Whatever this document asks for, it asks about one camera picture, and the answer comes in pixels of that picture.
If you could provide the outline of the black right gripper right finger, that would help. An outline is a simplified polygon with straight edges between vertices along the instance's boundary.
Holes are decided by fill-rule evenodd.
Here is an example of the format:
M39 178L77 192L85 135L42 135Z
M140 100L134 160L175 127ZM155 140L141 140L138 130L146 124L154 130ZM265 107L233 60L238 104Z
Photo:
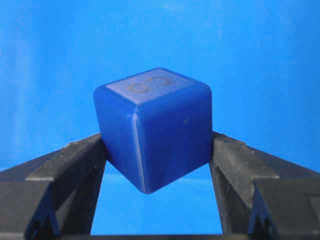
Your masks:
M320 237L320 174L214 132L209 162L224 234L256 240Z

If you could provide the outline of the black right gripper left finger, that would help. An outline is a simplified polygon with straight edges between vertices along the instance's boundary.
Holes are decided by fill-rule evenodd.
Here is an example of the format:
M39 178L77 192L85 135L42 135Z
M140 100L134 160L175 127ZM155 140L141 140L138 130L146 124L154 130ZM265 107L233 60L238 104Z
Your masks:
M89 235L107 156L95 134L1 171L1 239Z

